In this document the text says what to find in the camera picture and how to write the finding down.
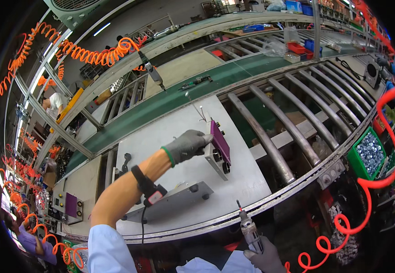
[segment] power cord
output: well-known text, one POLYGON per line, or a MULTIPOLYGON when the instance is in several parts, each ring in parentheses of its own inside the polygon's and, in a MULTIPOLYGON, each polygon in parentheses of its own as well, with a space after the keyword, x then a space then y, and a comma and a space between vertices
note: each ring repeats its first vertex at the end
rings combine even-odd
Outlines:
POLYGON ((142 244, 143 244, 143 241, 144 241, 144 222, 143 222, 143 217, 144 217, 144 213, 145 213, 145 211, 146 211, 146 206, 144 207, 144 209, 143 209, 143 212, 142 212, 142 244))
POLYGON ((354 77, 355 77, 357 80, 365 80, 365 76, 364 76, 364 75, 361 75, 361 74, 358 74, 357 72, 355 72, 355 71, 349 66, 349 64, 347 63, 347 61, 340 60, 338 57, 336 57, 335 60, 336 60, 337 62, 340 62, 340 63, 342 64, 342 67, 344 67, 344 68, 346 68, 347 70, 349 70, 349 71, 352 73, 352 75, 354 75, 354 77))

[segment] wrist strap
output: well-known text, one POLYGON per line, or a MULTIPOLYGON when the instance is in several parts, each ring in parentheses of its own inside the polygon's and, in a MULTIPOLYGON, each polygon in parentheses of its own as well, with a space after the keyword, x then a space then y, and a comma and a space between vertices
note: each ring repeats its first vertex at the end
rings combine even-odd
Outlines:
POLYGON ((168 193, 168 191, 160 184, 156 186, 147 176, 141 172, 137 165, 131 168, 131 172, 137 180, 137 188, 145 196, 143 204, 146 207, 150 207, 151 205, 155 204, 168 193))

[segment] plastic bag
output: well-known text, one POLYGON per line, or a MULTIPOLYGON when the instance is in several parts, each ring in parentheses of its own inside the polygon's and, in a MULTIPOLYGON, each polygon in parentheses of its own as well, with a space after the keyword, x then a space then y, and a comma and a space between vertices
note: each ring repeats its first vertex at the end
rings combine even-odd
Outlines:
POLYGON ((270 4, 267 7, 267 11, 281 11, 287 9, 284 0, 269 0, 268 2, 270 2, 270 4))
POLYGON ((266 39, 262 45, 262 53, 268 57, 284 57, 286 51, 285 44, 275 37, 266 39))
MULTIPOLYGON (((80 248, 80 247, 88 247, 88 244, 87 243, 77 244, 77 245, 74 245, 72 248, 76 249, 76 248, 80 248)), ((79 249, 78 254, 81 256, 82 264, 84 265, 84 267, 80 270, 84 273, 88 273, 88 249, 79 249)), ((81 260, 79 259, 79 257, 76 254, 75 254, 76 260, 73 259, 73 252, 71 252, 70 257, 72 259, 72 262, 75 264, 75 266, 76 266, 76 263, 81 265, 81 260)))
POLYGON ((284 28, 284 42, 285 43, 300 43, 298 30, 295 26, 284 28))

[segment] workbench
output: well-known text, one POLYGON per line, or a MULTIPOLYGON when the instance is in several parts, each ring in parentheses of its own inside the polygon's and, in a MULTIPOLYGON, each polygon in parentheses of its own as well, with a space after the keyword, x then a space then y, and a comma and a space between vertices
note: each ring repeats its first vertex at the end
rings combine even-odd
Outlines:
MULTIPOLYGON (((187 210, 172 211, 169 217, 148 221, 145 225, 145 237, 150 233, 163 232, 208 221, 238 210, 236 199, 243 206, 252 204, 271 194, 258 165, 244 142, 240 132, 229 117, 217 96, 211 96, 196 103, 203 107, 214 120, 221 124, 225 139, 231 149, 231 173, 228 181, 223 179, 206 161, 204 156, 195 156, 173 169, 168 170, 155 183, 161 184, 167 191, 177 184, 204 181, 214 193, 208 200, 201 199, 187 210)), ((173 141, 188 129, 207 132, 207 124, 196 109, 190 105, 177 112, 151 123, 128 135, 118 146, 116 167, 121 169, 125 161, 124 154, 130 153, 129 169, 144 161, 161 146, 173 141)), ((140 235, 141 224, 119 220, 117 231, 122 235, 140 235)))

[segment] gray work glove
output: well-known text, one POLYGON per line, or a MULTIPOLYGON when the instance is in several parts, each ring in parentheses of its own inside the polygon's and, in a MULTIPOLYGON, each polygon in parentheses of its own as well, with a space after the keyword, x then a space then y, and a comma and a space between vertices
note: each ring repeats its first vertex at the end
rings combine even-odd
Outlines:
POLYGON ((384 58, 377 58, 376 63, 380 66, 385 66, 386 68, 390 68, 390 63, 384 58))
POLYGON ((193 156, 204 154, 204 147, 213 141, 213 135, 201 131, 188 130, 171 143, 162 146, 172 161, 172 168, 193 156))
POLYGON ((251 250, 243 251, 245 257, 263 273, 286 273, 287 269, 282 265, 277 248, 265 236, 260 236, 264 251, 256 254, 251 250))

